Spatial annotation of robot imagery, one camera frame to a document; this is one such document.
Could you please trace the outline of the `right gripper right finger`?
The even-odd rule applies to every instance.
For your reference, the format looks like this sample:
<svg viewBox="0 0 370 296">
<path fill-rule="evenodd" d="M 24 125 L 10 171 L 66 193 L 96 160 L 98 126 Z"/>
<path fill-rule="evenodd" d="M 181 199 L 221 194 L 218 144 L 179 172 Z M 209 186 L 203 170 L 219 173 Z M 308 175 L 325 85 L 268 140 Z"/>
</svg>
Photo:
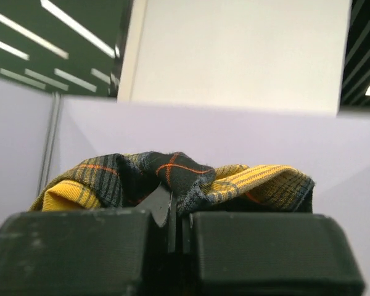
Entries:
<svg viewBox="0 0 370 296">
<path fill-rule="evenodd" d="M 349 241 L 310 213 L 198 212 L 183 219 L 197 295 L 363 295 Z"/>
</svg>

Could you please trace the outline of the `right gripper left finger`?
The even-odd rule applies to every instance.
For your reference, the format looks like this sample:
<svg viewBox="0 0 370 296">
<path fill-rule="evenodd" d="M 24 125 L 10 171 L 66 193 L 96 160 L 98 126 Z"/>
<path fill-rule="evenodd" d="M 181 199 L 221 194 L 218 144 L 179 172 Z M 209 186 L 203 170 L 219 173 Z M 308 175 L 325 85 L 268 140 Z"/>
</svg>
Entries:
<svg viewBox="0 0 370 296">
<path fill-rule="evenodd" d="M 0 295 L 168 295 L 175 219 L 163 185 L 135 207 L 11 215 L 0 226 Z"/>
</svg>

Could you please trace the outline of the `yellow plaid long sleeve shirt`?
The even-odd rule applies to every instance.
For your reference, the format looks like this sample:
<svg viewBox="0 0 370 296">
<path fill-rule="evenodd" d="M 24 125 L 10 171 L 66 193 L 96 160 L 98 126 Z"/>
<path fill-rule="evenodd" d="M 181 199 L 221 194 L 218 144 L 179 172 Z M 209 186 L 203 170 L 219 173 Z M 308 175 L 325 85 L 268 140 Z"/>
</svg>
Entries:
<svg viewBox="0 0 370 296">
<path fill-rule="evenodd" d="M 310 213 L 315 183 L 287 165 L 213 168 L 182 152 L 108 154 L 84 160 L 54 178 L 31 210 L 135 207 L 159 186 L 176 197 L 179 215 L 232 208 Z"/>
</svg>

